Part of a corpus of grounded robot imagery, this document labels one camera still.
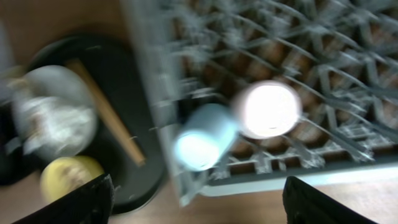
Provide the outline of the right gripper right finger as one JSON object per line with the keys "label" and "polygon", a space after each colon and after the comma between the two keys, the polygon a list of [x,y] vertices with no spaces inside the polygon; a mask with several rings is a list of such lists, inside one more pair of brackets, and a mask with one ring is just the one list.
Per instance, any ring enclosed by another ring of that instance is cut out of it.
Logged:
{"label": "right gripper right finger", "polygon": [[282,198],[288,224],[375,224],[294,176],[286,179]]}

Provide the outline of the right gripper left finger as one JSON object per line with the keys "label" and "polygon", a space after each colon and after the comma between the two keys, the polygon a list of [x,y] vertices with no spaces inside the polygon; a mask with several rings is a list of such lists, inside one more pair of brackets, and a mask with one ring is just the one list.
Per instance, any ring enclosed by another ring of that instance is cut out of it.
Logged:
{"label": "right gripper left finger", "polygon": [[114,186],[102,174],[16,224],[107,224],[114,205]]}

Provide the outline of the yellow bowl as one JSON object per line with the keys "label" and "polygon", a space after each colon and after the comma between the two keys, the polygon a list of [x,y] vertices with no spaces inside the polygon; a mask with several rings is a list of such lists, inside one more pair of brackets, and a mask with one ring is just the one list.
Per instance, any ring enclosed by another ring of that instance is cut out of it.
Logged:
{"label": "yellow bowl", "polygon": [[102,174],[102,166],[92,157],[60,157],[43,170],[40,190],[45,201],[52,203]]}

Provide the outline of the pink cup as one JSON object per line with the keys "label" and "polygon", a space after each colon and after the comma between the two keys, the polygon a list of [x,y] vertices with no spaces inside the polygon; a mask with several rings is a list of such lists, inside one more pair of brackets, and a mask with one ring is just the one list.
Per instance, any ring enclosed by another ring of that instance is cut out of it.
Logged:
{"label": "pink cup", "polygon": [[303,113],[298,93],[274,80],[255,82],[242,89],[231,101],[231,109],[241,134],[252,139],[288,133]]}

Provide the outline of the blue cup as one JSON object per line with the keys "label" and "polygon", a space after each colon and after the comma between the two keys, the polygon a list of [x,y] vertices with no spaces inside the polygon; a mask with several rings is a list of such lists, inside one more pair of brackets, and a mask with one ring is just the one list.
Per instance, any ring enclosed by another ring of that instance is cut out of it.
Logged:
{"label": "blue cup", "polygon": [[188,170],[212,168],[232,148],[239,126],[226,106],[208,103],[180,128],[173,145],[176,160]]}

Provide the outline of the grey dishwasher rack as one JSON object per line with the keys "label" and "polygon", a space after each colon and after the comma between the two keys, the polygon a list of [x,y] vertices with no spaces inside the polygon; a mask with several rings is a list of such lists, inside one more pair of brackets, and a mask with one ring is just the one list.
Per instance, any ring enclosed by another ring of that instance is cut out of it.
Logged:
{"label": "grey dishwasher rack", "polygon": [[[181,206],[197,195],[397,178],[396,1],[122,1],[154,131]],[[291,132],[240,136],[205,171],[177,163],[172,143],[205,103],[230,105],[265,80],[299,94]]]}

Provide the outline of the wooden chopstick upper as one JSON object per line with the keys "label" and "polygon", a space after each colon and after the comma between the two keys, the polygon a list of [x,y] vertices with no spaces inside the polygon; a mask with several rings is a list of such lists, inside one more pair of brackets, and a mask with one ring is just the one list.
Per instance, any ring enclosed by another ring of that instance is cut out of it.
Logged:
{"label": "wooden chopstick upper", "polygon": [[85,82],[87,88],[93,95],[98,114],[103,123],[107,126],[127,155],[137,166],[143,166],[146,162],[146,158],[85,66],[78,59],[69,60],[65,65]]}

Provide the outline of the crumpled white napkin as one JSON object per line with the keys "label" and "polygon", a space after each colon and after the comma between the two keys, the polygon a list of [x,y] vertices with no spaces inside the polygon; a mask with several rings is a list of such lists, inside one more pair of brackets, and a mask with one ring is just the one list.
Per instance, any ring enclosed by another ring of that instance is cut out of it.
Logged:
{"label": "crumpled white napkin", "polygon": [[15,100],[12,109],[24,154],[36,153],[47,160],[77,155],[97,128],[92,108],[55,96]]}

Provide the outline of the grey plate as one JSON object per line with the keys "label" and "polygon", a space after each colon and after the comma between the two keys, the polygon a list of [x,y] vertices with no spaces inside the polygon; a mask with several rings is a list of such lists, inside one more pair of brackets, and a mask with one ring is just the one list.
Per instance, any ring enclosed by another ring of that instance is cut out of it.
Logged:
{"label": "grey plate", "polygon": [[28,82],[28,87],[11,94],[12,105],[15,100],[19,99],[55,96],[76,105],[90,107],[96,115],[93,97],[83,80],[75,72],[62,66],[48,65],[27,72],[24,78]]}

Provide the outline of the round black tray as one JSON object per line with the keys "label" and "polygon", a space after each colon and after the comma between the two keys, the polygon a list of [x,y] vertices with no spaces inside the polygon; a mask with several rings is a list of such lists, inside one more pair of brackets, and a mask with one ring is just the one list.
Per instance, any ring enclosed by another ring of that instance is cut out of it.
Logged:
{"label": "round black tray", "polygon": [[40,50],[28,69],[64,65],[73,59],[84,65],[101,88],[139,146],[145,163],[136,166],[103,123],[82,154],[97,160],[111,176],[115,187],[112,213],[138,210],[161,189],[167,169],[134,55],[129,47],[109,37],[73,35]]}

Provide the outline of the gold foil wrapper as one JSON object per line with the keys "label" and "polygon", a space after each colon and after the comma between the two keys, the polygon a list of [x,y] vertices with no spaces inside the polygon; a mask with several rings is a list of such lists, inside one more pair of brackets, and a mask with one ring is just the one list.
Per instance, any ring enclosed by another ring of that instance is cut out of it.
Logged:
{"label": "gold foil wrapper", "polygon": [[3,70],[1,72],[1,94],[9,96],[27,88],[28,82],[24,78],[26,71],[25,66],[22,65]]}

